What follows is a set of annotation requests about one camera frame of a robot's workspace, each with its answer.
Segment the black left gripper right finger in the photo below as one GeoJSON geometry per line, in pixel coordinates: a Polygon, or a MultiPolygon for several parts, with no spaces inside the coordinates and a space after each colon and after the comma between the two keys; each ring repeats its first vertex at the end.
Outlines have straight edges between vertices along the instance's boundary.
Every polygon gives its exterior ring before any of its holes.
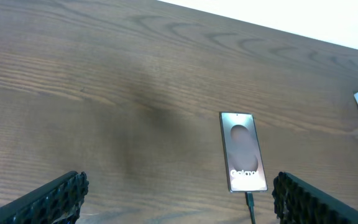
{"type": "Polygon", "coordinates": [[[274,212],[281,224],[358,224],[358,211],[296,176],[273,180],[274,212]]]}

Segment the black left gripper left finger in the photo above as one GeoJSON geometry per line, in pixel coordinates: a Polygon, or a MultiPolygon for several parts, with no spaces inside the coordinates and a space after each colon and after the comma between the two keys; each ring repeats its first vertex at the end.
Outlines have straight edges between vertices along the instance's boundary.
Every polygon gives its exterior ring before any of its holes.
{"type": "Polygon", "coordinates": [[[0,207],[0,224],[76,223],[88,187],[85,172],[70,171],[0,207]]]}

